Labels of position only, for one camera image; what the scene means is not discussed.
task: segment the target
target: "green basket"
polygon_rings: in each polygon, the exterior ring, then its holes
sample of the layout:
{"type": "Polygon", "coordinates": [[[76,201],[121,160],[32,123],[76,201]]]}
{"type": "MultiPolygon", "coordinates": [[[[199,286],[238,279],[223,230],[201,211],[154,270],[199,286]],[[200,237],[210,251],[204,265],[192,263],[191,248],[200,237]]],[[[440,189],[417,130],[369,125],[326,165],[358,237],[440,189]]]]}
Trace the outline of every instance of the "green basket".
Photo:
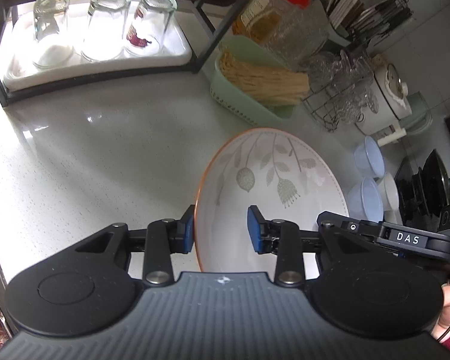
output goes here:
{"type": "MultiPolygon", "coordinates": [[[[238,56],[244,62],[284,67],[283,63],[272,54],[261,48],[253,40],[242,35],[224,39],[222,47],[226,47],[233,55],[238,56]]],[[[275,126],[292,116],[293,105],[274,108],[264,107],[230,83],[220,71],[221,57],[222,53],[215,60],[215,73],[210,84],[210,94],[219,104],[255,127],[275,126]]]]}

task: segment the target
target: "white bowl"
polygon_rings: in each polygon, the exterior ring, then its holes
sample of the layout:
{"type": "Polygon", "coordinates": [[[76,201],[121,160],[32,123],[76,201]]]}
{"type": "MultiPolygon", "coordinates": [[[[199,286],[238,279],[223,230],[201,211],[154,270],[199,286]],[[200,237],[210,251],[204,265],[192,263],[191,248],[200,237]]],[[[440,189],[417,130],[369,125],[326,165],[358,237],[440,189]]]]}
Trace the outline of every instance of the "white bowl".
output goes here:
{"type": "Polygon", "coordinates": [[[363,177],[382,178],[385,174],[385,163],[377,142],[366,136],[355,149],[355,164],[363,177]]]}
{"type": "Polygon", "coordinates": [[[382,197],[384,211],[398,211],[399,198],[397,185],[391,173],[386,172],[378,182],[378,189],[382,197]]]}
{"type": "Polygon", "coordinates": [[[377,183],[365,177],[346,196],[350,217],[358,220],[380,222],[383,220],[383,203],[377,183]]]}
{"type": "MultiPolygon", "coordinates": [[[[276,256],[254,252],[247,209],[265,219],[286,219],[317,230],[323,211],[348,216],[329,167],[306,143],[272,128],[248,130],[227,142],[203,174],[195,207],[195,245],[204,272],[268,272],[276,256]]],[[[304,255],[307,278],[316,278],[315,255],[304,255]]]]}

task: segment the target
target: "black metal shelf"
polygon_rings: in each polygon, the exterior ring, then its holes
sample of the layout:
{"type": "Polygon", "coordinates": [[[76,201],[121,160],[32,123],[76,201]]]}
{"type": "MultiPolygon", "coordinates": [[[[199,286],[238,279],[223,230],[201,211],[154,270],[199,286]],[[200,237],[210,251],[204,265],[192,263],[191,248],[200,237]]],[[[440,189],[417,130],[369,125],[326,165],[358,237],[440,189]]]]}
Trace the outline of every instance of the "black metal shelf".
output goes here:
{"type": "MultiPolygon", "coordinates": [[[[0,79],[0,103],[2,104],[2,107],[6,107],[10,103],[16,102],[18,100],[42,95],[44,93],[49,93],[64,88],[70,88],[77,85],[96,83],[97,81],[111,80],[123,77],[169,72],[191,72],[194,74],[198,73],[206,60],[212,54],[213,50],[217,47],[223,36],[226,34],[235,18],[245,8],[245,5],[249,1],[250,0],[236,0],[217,28],[215,28],[214,25],[210,22],[207,15],[202,9],[205,0],[193,1],[193,13],[195,17],[197,17],[199,23],[202,25],[203,30],[207,33],[209,41],[205,49],[198,55],[196,55],[192,49],[192,58],[187,64],[181,66],[145,67],[88,74],[70,79],[48,82],[18,91],[9,91],[0,79]]],[[[15,25],[18,18],[17,7],[5,7],[3,4],[3,0],[0,0],[0,43],[2,40],[3,32],[5,31],[5,27],[7,25],[7,19],[8,17],[10,17],[10,15],[12,17],[12,24],[15,25]]]]}

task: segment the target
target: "label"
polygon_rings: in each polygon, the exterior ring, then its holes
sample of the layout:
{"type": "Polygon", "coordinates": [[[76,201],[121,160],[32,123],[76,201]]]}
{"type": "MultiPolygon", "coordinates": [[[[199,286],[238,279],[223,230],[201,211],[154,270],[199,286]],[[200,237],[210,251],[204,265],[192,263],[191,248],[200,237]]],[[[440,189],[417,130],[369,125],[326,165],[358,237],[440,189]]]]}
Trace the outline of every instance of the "label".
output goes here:
{"type": "Polygon", "coordinates": [[[252,19],[262,12],[268,5],[270,0],[252,0],[248,8],[240,16],[243,25],[246,27],[252,19]]]}
{"type": "Polygon", "coordinates": [[[416,235],[407,233],[406,231],[392,230],[390,232],[390,241],[399,242],[401,244],[417,246],[419,248],[425,248],[427,245],[428,237],[424,235],[416,235]]]}

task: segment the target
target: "blue gripper pad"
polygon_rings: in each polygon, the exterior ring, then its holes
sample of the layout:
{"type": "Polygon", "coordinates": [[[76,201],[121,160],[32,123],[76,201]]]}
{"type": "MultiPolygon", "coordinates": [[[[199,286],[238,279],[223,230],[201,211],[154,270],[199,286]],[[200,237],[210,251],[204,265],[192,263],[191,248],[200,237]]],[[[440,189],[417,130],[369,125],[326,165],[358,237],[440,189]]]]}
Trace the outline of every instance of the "blue gripper pad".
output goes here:
{"type": "Polygon", "coordinates": [[[428,333],[400,340],[357,337],[324,320],[304,293],[266,273],[183,272],[146,290],[113,326],[84,337],[20,332],[0,360],[445,360],[428,333]]]}
{"type": "Polygon", "coordinates": [[[247,227],[248,233],[250,234],[250,240],[252,241],[253,250],[255,250],[256,253],[263,253],[263,242],[260,238],[260,225],[250,207],[247,211],[247,227]]]}
{"type": "Polygon", "coordinates": [[[185,253],[190,253],[193,247],[193,215],[185,225],[185,235],[183,237],[185,253]]]}

